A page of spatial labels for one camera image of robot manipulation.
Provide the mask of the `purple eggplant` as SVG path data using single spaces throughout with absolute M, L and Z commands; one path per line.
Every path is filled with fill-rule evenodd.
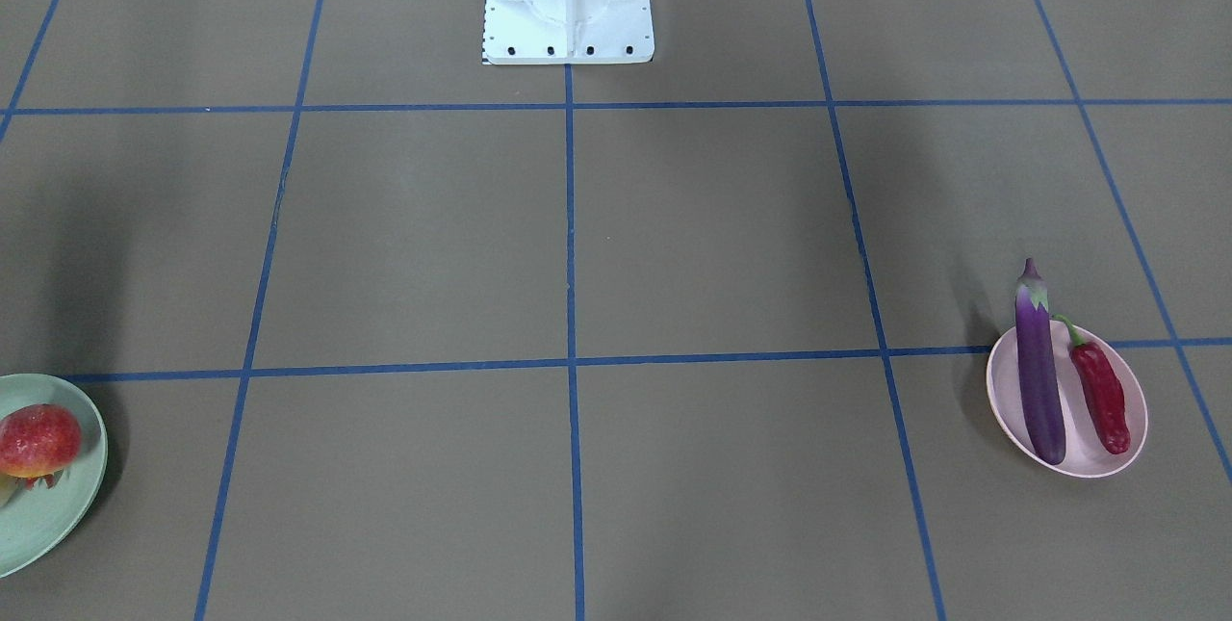
M 1016 372 L 1031 447 L 1048 466 L 1064 462 L 1064 412 L 1056 371 L 1048 291 L 1034 258 L 1026 258 L 1014 293 Z

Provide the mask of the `peach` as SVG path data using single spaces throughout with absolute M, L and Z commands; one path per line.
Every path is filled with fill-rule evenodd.
M 22 481 L 12 476 L 0 476 L 0 506 L 7 505 L 7 503 L 17 493 L 18 485 Z

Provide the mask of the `red chili pepper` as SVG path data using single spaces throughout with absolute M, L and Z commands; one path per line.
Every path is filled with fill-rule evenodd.
M 1064 324 L 1069 338 L 1071 362 L 1080 380 L 1088 415 L 1096 437 L 1108 453 L 1126 453 L 1132 435 L 1126 420 L 1125 389 L 1105 350 L 1084 336 L 1069 318 L 1053 314 L 1052 320 Z

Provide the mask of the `green plate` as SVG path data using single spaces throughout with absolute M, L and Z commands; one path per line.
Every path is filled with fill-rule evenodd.
M 4 375 L 1 409 L 6 416 L 21 407 L 65 407 L 81 428 L 81 450 L 55 485 L 17 485 L 1 506 L 1 577 L 12 575 L 48 554 L 87 515 L 108 462 L 108 432 L 95 402 L 70 381 L 51 375 Z

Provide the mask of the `brown table mat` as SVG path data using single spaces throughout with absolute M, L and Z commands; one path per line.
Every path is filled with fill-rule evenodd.
M 5 620 L 1227 620 L 1230 0 L 2 0 L 2 372 L 110 460 Z M 991 415 L 1026 258 L 1140 380 Z

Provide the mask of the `pink plate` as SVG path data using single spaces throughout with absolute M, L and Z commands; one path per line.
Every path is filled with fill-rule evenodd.
M 1042 468 L 1073 478 L 1108 478 L 1132 466 L 1148 445 L 1151 416 L 1145 393 L 1129 363 L 1109 343 L 1084 327 L 1077 327 L 1084 341 L 1100 347 L 1112 367 L 1124 391 L 1125 424 L 1129 428 L 1129 448 L 1121 453 L 1109 452 L 1100 437 L 1084 399 L 1084 392 L 1074 365 L 1069 359 L 1072 345 L 1068 328 L 1055 320 L 1051 324 L 1053 359 L 1060 380 L 1060 402 L 1064 419 L 1066 453 L 1060 465 L 1052 466 L 1039 458 L 1030 440 L 1020 402 L 1019 359 L 1016 359 L 1016 328 L 1007 331 L 991 346 L 986 365 L 986 387 L 991 415 L 1000 431 L 1027 460 Z

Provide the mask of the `red pomegranate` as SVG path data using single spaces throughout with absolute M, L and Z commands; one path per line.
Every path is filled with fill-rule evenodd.
M 55 476 L 78 458 L 83 429 L 78 419 L 57 404 L 32 404 L 10 412 L 1 421 L 1 472 L 23 489 Z

